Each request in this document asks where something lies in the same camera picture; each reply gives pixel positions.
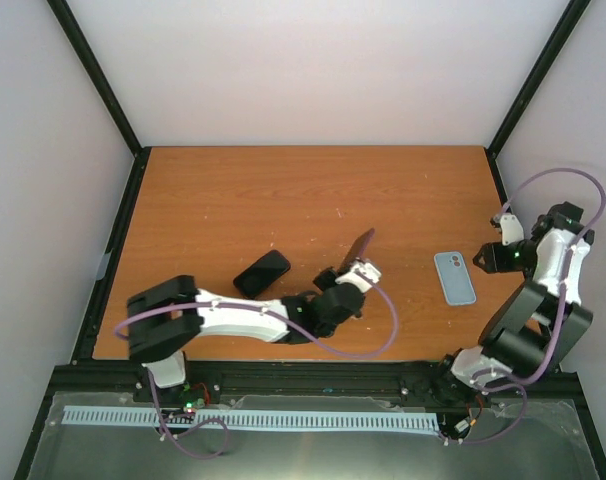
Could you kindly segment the light blue phone case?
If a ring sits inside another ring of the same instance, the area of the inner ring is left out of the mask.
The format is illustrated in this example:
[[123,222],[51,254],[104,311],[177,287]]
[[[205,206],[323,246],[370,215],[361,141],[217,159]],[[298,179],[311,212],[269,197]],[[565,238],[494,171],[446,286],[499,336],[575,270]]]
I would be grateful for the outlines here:
[[460,252],[436,253],[434,264],[445,302],[449,306],[467,306],[477,301],[469,271]]

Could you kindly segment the pink phone black screen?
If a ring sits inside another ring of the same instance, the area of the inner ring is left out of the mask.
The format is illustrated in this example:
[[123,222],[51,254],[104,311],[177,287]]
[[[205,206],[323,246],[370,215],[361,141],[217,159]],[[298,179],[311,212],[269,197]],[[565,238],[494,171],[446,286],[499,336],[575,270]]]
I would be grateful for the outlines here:
[[342,261],[341,265],[338,268],[338,273],[340,275],[348,272],[350,270],[352,264],[363,257],[364,252],[365,252],[369,242],[372,240],[374,234],[375,234],[375,229],[370,228],[367,231],[365,231],[363,234],[361,234],[354,241],[354,243],[350,247],[347,255],[345,256],[344,260]]

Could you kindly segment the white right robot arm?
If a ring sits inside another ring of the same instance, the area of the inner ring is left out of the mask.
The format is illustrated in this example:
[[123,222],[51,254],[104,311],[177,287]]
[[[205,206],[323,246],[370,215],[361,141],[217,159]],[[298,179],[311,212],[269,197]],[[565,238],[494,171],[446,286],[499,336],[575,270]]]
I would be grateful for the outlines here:
[[564,202],[537,218],[525,236],[515,215],[492,219],[501,233],[483,244],[473,264],[487,274],[522,274],[523,281],[499,307],[477,346],[443,358],[435,383],[462,398],[513,382],[528,385],[555,369],[592,324],[578,291],[593,229],[582,208]]

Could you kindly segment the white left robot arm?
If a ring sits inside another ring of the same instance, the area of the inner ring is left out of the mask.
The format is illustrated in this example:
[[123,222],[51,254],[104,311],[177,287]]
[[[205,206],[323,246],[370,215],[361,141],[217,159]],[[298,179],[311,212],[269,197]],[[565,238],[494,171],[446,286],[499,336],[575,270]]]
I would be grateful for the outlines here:
[[316,278],[320,290],[276,300],[244,300],[198,289],[191,276],[179,276],[128,301],[128,318],[114,328],[128,342],[129,359],[153,375],[169,402],[191,390],[184,347],[197,337],[247,337],[271,344],[314,343],[361,314],[365,294],[381,272],[356,258],[338,271]]

